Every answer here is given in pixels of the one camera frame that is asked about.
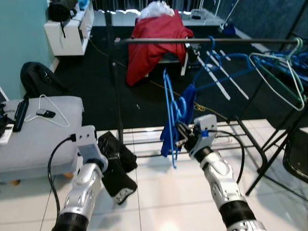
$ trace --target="grey ottoman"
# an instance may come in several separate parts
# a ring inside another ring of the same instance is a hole
[[[63,128],[42,118],[23,124],[22,130],[13,133],[7,145],[0,146],[0,181],[22,180],[47,175],[47,163],[55,146],[81,127],[83,104],[81,98],[73,96],[49,97],[64,114],[70,126]],[[4,102],[8,117],[14,119],[15,110],[21,100]],[[35,116],[39,99],[30,99],[26,117]],[[41,108],[56,113],[53,121],[65,125],[57,109],[41,98]],[[77,165],[77,147],[71,141],[64,143],[52,159],[52,174],[74,172]]]

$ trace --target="white cabinet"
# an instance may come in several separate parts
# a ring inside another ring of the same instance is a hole
[[[55,56],[84,55],[93,21],[94,11],[91,0],[83,11],[77,12],[76,16],[65,25],[65,38],[60,23],[49,20],[44,28],[53,54]]]

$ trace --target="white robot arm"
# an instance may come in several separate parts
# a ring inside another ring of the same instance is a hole
[[[216,133],[207,130],[217,129],[216,117],[206,115],[197,118],[193,128],[178,123],[177,129],[183,139],[176,145],[184,145],[190,157],[200,163],[227,231],[266,231],[241,194],[233,178],[232,167],[210,148]],[[95,200],[103,188],[102,177],[108,160],[97,146],[94,127],[83,127],[76,133],[76,142],[84,165],[74,180],[73,189],[52,231],[86,231]]]

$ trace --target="black carpet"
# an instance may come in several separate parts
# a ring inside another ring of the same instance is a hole
[[[215,38],[226,37],[217,31],[216,27],[191,26],[196,38],[206,38],[212,35]],[[133,27],[114,27],[116,37],[121,39],[130,37]],[[107,52],[105,27],[93,27],[91,41],[102,52]],[[117,128],[115,89],[111,80],[106,54],[102,54],[89,42],[86,53],[82,57],[61,57],[56,70],[59,76],[71,89],[70,94],[81,97],[84,103],[84,125],[94,125],[97,130]],[[209,45],[201,46],[201,57],[206,58],[205,51]],[[215,50],[224,50],[226,53],[246,53],[257,51],[250,45],[221,45],[217,44]],[[117,60],[123,64],[128,63],[127,46],[115,51]],[[229,74],[245,69],[243,61],[224,62],[224,67]],[[164,66],[157,67],[149,78],[144,79],[133,87],[125,84],[126,68],[118,65],[118,79],[120,86],[121,113],[124,128],[162,126],[167,118],[166,100],[164,90],[150,80],[163,85],[162,70]],[[196,71],[187,71],[185,77],[175,75],[174,66],[167,66],[171,75],[173,90],[181,93],[192,82]],[[215,75],[225,77],[222,73]],[[256,72],[237,77],[235,81],[241,88],[252,96],[261,78]],[[212,82],[204,72],[199,76],[197,85],[201,86]],[[229,117],[240,116],[248,101],[235,88],[230,81],[222,83],[231,100],[227,101],[216,85],[198,92],[197,102],[211,108],[218,113]],[[267,118],[272,126],[276,127],[281,120],[291,111],[286,103],[274,95],[265,84],[260,89],[253,104],[244,115],[244,119]],[[209,114],[210,111],[194,112],[194,117]]]

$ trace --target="red jacket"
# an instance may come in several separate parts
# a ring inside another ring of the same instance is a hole
[[[139,20],[132,32],[132,38],[173,38],[183,39],[193,37],[193,32],[187,29],[181,20],[178,11],[174,16],[162,15]],[[167,52],[176,54],[182,64],[185,62],[184,44],[129,44],[128,70],[126,82],[130,86],[141,80],[153,70],[163,55]]]

